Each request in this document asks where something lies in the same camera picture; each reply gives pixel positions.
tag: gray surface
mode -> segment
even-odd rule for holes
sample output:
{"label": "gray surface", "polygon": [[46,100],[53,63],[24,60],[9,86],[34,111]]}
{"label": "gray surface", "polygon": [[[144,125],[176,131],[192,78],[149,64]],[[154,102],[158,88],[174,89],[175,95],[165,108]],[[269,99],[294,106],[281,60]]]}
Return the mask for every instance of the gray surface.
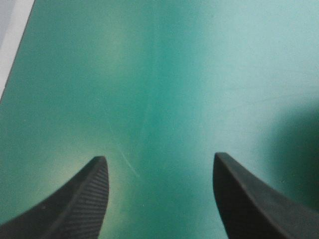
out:
{"label": "gray surface", "polygon": [[15,3],[16,0],[0,0],[0,46],[9,27]]}

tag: scratch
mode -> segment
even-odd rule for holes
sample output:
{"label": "scratch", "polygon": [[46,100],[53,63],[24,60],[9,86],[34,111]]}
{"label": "scratch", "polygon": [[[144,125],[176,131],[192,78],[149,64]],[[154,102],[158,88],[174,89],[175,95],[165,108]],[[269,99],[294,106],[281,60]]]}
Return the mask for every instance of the scratch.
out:
{"label": "scratch", "polygon": [[130,164],[130,162],[128,161],[128,159],[126,158],[126,156],[123,154],[123,152],[121,151],[121,149],[118,147],[118,150],[120,151],[121,155],[123,156],[126,164],[128,165],[128,167],[131,169],[131,171],[134,173],[135,176],[137,176],[138,178],[140,177],[140,175],[137,173],[137,171],[133,168],[133,166]]}
{"label": "scratch", "polygon": [[124,158],[124,161],[126,162],[126,164],[128,165],[128,167],[130,168],[130,170],[134,173],[134,175],[135,175],[137,178],[140,178],[140,175],[137,173],[137,171],[135,170],[135,168],[132,166],[132,164],[129,162],[129,160],[126,158],[125,154],[124,154],[123,151],[121,150],[121,145],[120,145],[120,143],[115,140],[114,131],[113,131],[113,129],[112,129],[112,125],[111,125],[110,119],[109,119],[109,117],[108,117],[108,114],[107,114],[107,111],[106,111],[105,108],[104,108],[104,113],[105,113],[105,116],[106,116],[107,123],[108,123],[108,125],[109,125],[109,129],[110,129],[112,138],[114,138],[114,141],[115,141],[115,144],[116,144],[116,148],[117,148],[118,151],[121,153],[121,156]]}

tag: teal floor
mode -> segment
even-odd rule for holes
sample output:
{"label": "teal floor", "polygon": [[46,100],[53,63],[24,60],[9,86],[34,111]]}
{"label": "teal floor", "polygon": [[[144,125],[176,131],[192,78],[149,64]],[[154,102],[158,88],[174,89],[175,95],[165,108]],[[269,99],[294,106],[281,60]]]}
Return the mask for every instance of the teal floor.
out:
{"label": "teal floor", "polygon": [[101,239],[226,239],[226,151],[319,210],[317,1],[37,0],[0,104],[0,224],[105,155]]}

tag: green mat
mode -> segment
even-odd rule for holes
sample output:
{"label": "green mat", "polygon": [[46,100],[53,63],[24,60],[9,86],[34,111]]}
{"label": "green mat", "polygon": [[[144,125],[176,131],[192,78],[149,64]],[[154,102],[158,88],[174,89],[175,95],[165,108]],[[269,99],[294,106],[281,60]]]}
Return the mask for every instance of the green mat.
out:
{"label": "green mat", "polygon": [[96,155],[101,239],[225,239],[216,151],[319,210],[317,1],[37,0],[0,105],[0,224]]}

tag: green surface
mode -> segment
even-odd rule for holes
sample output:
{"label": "green surface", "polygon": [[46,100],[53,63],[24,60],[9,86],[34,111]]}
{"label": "green surface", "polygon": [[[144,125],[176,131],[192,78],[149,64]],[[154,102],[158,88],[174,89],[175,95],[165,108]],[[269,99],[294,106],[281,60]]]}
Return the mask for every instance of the green surface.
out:
{"label": "green surface", "polygon": [[225,239],[216,151],[319,210],[317,1],[37,0],[0,105],[0,223],[95,155],[101,239]]}

